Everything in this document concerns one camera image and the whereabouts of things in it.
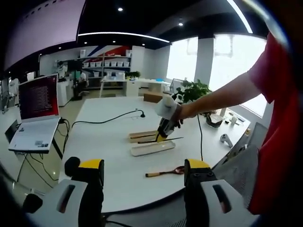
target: laptop screen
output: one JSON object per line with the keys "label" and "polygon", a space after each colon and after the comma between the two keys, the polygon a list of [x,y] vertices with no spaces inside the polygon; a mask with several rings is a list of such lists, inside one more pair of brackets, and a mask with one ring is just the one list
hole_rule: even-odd
{"label": "laptop screen", "polygon": [[59,115],[57,75],[40,77],[19,85],[21,119]]}

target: floor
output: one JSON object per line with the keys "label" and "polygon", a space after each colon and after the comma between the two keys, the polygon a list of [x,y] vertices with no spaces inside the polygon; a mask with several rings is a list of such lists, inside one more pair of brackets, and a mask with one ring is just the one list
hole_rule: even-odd
{"label": "floor", "polygon": [[[141,88],[139,95],[142,96],[146,91],[145,88]],[[122,90],[104,90],[102,96],[122,96]],[[67,119],[70,124],[72,124],[85,101],[88,98],[98,98],[99,91],[92,90],[90,93],[80,101],[70,101],[65,107],[60,107],[60,116],[62,118]],[[63,143],[65,137],[62,135],[66,134],[65,125],[59,125],[58,130],[55,134],[55,140],[58,143],[58,146],[62,150]],[[50,191],[56,184],[58,184],[59,171],[61,168],[61,160],[56,153],[54,147],[52,146],[49,154],[43,155],[43,157],[39,156],[39,154],[32,154],[33,158],[42,162],[45,166],[46,171],[51,175],[54,179],[52,180],[50,176],[44,171],[43,166],[37,161],[33,160],[30,155],[27,155],[26,160],[21,167],[18,183],[14,184],[13,195],[15,196],[16,201],[21,205],[26,198],[26,196],[31,193],[31,191],[36,191],[36,194],[44,194]],[[33,168],[41,175],[42,178],[45,179],[47,183],[45,183],[38,174],[33,170]]]}

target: laptop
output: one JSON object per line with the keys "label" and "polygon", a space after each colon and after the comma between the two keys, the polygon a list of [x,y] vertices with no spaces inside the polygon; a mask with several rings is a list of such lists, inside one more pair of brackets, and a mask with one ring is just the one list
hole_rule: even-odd
{"label": "laptop", "polygon": [[59,124],[57,74],[19,85],[21,124],[9,150],[25,153],[49,152]]}

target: cardboard box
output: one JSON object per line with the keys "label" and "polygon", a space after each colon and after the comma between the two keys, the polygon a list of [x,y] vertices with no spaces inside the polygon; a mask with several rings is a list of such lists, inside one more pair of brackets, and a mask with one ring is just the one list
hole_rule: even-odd
{"label": "cardboard box", "polygon": [[158,92],[146,92],[144,94],[143,101],[150,103],[158,103],[163,98],[162,93]]}

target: red sleeve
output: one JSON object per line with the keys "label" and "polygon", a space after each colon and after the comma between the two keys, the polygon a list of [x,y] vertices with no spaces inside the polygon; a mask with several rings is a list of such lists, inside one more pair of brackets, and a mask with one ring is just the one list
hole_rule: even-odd
{"label": "red sleeve", "polygon": [[250,80],[269,103],[275,100],[283,82],[280,78],[281,73],[277,71],[280,67],[279,57],[281,48],[275,38],[269,33],[264,52],[248,71]]}

